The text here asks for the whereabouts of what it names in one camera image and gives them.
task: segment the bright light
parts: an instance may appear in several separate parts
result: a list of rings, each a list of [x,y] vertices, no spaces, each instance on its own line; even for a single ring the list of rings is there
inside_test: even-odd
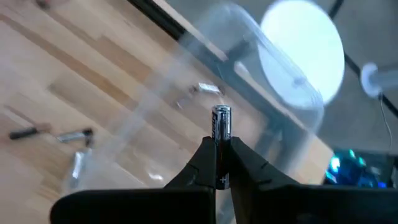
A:
[[[354,151],[353,151],[352,149],[349,150],[349,155],[350,155],[352,158],[355,158],[355,153],[354,153]]]
[[[384,183],[384,182],[378,182],[377,184],[378,184],[378,186],[380,188],[386,188],[387,187],[386,183]]]
[[[153,180],[163,180],[163,177],[159,174],[151,174],[151,173],[148,173],[148,174],[149,174],[149,177]]]
[[[308,87],[297,83],[308,81],[307,85],[319,92],[324,104],[328,104],[343,82],[345,63],[340,35],[328,14],[314,2],[275,1],[260,25],[270,42],[286,54],[304,76],[298,80],[299,73],[288,74],[288,69],[270,59],[273,55],[269,55],[267,49],[259,48],[267,81],[286,103],[298,108],[313,108],[314,102]]]
[[[363,160],[361,157],[358,158],[358,160],[359,160],[359,163],[360,163],[362,166],[365,166],[365,165],[366,165],[365,160]]]
[[[340,159],[337,157],[332,157],[330,161],[330,167],[334,172],[338,172],[338,168],[340,167]]]

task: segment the wooden surface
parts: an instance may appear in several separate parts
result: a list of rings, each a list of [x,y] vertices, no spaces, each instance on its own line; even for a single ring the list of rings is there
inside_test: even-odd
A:
[[[234,135],[251,147],[257,143],[267,119],[227,86],[222,100],[199,96],[176,109],[175,101],[192,84],[220,83],[199,63],[179,66],[174,76],[155,73],[173,62],[176,46],[125,0],[56,1],[49,11],[32,1],[0,0],[1,223],[48,222],[73,153],[81,148],[53,135],[90,126],[95,149],[103,150],[125,133],[119,131],[125,118],[148,101],[155,110],[135,118],[136,127],[129,129],[134,135],[126,134],[128,142],[117,146],[122,152],[115,155],[121,170],[142,185],[161,186],[185,165],[210,134],[214,104],[231,105],[239,127]],[[159,93],[157,85],[164,82],[170,86]],[[51,134],[5,138],[11,130],[41,122],[53,126]]]

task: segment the transparent plastic container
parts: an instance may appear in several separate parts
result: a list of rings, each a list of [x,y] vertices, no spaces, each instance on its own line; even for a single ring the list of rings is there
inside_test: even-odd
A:
[[[194,24],[202,35],[200,41],[190,34],[181,39],[170,60],[146,80],[141,101],[127,102],[130,109],[121,111],[109,124],[116,130],[115,137],[87,156],[77,186],[68,188],[66,180],[66,193],[163,187],[189,161],[202,137],[211,135],[211,107],[217,104],[232,108],[232,135],[278,169],[290,174],[301,163],[306,145],[322,121],[320,94],[241,7],[220,4],[201,18]],[[205,53],[203,44],[215,58]],[[208,64],[209,70],[198,59]],[[293,83],[287,94],[300,96],[302,106],[278,95],[265,71]],[[188,88],[198,82],[221,86],[225,96],[189,98]],[[187,96],[188,103],[182,108],[164,103]],[[164,134],[162,125],[175,130],[175,138],[173,133]],[[218,223],[233,220],[229,190],[217,192],[216,207]]]

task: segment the metal piece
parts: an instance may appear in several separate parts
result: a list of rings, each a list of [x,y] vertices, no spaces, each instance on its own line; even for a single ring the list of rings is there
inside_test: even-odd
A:
[[[219,96],[224,95],[224,91],[218,86],[209,85],[206,83],[198,83],[197,85],[191,86],[191,88],[189,89],[189,93],[183,98],[177,100],[175,104],[177,105],[177,107],[182,109],[183,105],[191,101],[191,99],[198,93],[210,93]]]
[[[212,93],[216,95],[224,95],[223,92],[220,90],[218,86],[215,85],[209,85],[205,83],[198,83],[196,86],[197,90],[199,92],[204,92],[204,93]]]
[[[229,188],[229,174],[223,169],[223,153],[231,144],[231,108],[216,105],[211,110],[211,137],[217,148],[216,189]]]
[[[73,140],[79,140],[79,139],[83,139],[83,138],[86,138],[86,135],[84,133],[82,133],[81,131],[73,132],[73,133],[66,133],[66,134],[62,134],[57,137],[57,139],[62,143],[66,143],[66,142],[73,141]]]
[[[60,136],[57,137],[57,139],[62,143],[66,143],[79,139],[86,139],[86,138],[91,139],[92,135],[93,135],[93,130],[91,128],[86,128],[81,131],[74,131],[70,133],[61,134]]]
[[[77,188],[81,175],[85,170],[88,155],[91,154],[92,149],[86,148],[85,151],[75,152],[73,158],[72,171],[70,172],[70,188]]]

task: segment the battery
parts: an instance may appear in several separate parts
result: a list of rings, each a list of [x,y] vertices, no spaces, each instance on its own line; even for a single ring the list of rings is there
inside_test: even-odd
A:
[[[231,144],[231,108],[227,105],[216,105],[211,110],[211,137],[217,150],[216,189],[229,188],[229,174],[223,165],[223,152]]]

